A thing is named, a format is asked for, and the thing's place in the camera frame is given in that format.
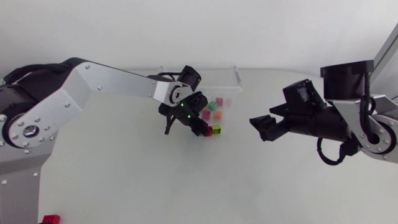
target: pink cube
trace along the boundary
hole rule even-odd
[[[218,103],[218,106],[223,106],[223,99],[222,98],[216,98],[216,103]]]
[[[206,120],[210,120],[210,114],[211,114],[210,111],[203,111],[202,114],[201,114],[201,118],[202,119],[206,119]]]

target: white wall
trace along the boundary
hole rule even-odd
[[[81,57],[119,68],[233,61],[318,76],[372,59],[398,21],[396,0],[0,0],[0,75]]]

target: robotic arm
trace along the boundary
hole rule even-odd
[[[58,130],[79,112],[93,91],[161,102],[165,134],[178,119],[207,135],[198,117],[207,105],[194,91],[201,76],[189,66],[181,73],[143,77],[80,58],[60,64],[29,65],[0,86],[0,223],[37,223],[40,169],[52,153]]]
[[[321,68],[324,97],[330,106],[310,80],[303,80],[284,88],[286,103],[270,109],[283,117],[281,122],[265,115],[250,119],[250,123],[263,141],[274,141],[287,132],[318,137],[317,151],[329,165],[337,165],[345,156],[358,151],[374,159],[398,163],[398,105],[386,95],[370,95],[370,83],[383,73],[386,65],[394,67],[391,59],[396,63],[397,50],[398,25],[374,60]],[[342,142],[337,161],[323,155],[324,138]]]

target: white table surface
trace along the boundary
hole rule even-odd
[[[316,138],[262,142],[249,118],[285,103],[282,89],[312,79],[240,70],[244,91],[222,135],[164,135],[159,104],[95,93],[59,132],[41,173],[39,220],[77,223],[397,223],[398,164],[361,152],[328,166]],[[336,157],[338,142],[324,141]]]

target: black cable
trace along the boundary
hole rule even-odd
[[[173,116],[173,118],[170,119],[171,116],[166,117],[166,131],[164,134],[169,134],[170,128],[172,127],[176,117]]]
[[[346,157],[346,154],[345,154],[345,151],[344,151],[342,145],[340,145],[339,158],[336,161],[333,161],[333,160],[327,158],[323,154],[322,148],[321,148],[322,140],[323,140],[323,138],[318,138],[318,142],[317,142],[317,151],[318,151],[318,154],[321,157],[322,161],[331,166],[335,166],[335,165],[338,165],[341,162],[343,162],[344,158]]]
[[[46,65],[27,65],[21,68],[17,68],[14,71],[12,71],[10,74],[6,75],[3,79],[6,82],[6,84],[12,84],[21,78],[23,78],[26,74],[38,70],[51,70],[54,73],[62,73],[66,72],[68,69],[70,69],[71,66],[67,64],[62,64],[62,63],[52,63],[52,64],[46,64]]]
[[[371,101],[371,94],[370,94],[370,79],[369,74],[364,74],[365,79],[365,95],[361,97],[360,109],[359,109],[359,118],[363,132],[368,137],[368,141],[370,143],[375,144],[377,139],[375,135],[372,133],[371,129],[371,120],[369,116],[372,115],[374,108],[376,107],[376,103],[372,100],[372,109],[369,110],[369,104]]]

